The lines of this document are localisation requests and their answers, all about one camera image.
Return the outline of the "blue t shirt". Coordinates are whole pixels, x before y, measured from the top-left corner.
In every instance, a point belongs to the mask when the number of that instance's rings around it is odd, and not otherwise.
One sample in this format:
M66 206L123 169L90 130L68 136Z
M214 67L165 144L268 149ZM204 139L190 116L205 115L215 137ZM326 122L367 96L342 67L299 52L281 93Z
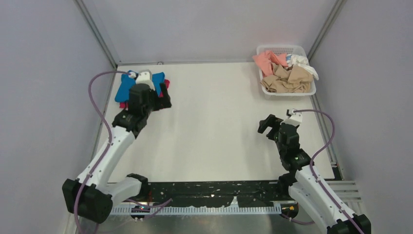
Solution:
M163 91L169 88L170 81L165 74L153 74L149 70L135 72L129 70L121 75L121 84L115 95L115 102L136 103L139 99L143 102L152 102L153 99L163 97Z

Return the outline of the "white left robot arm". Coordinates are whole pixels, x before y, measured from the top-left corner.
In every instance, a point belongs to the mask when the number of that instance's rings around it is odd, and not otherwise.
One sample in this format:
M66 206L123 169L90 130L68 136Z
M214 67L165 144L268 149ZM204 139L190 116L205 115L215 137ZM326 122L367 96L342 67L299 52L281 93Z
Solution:
M113 207L128 198L143 202L149 197L149 182L142 175L131 173L112 185L108 181L121 157L147 125L150 114L172 106L166 84L161 83L160 89L160 96L147 84L136 84L130 89L127 108L114 117L110 135L95 158L75 180L63 183L68 212L101 224Z

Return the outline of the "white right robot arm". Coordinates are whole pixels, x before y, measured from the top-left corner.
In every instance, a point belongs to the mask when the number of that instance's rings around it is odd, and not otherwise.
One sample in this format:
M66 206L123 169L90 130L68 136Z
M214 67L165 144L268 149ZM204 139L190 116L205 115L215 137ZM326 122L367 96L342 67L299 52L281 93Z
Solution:
M302 115L292 112L286 119L269 115L259 122L258 133L275 142L282 166L287 170L278 179L278 194L294 199L309 214L323 234L370 234L371 222L356 214L339 198L317 170L314 160L300 146L298 127Z

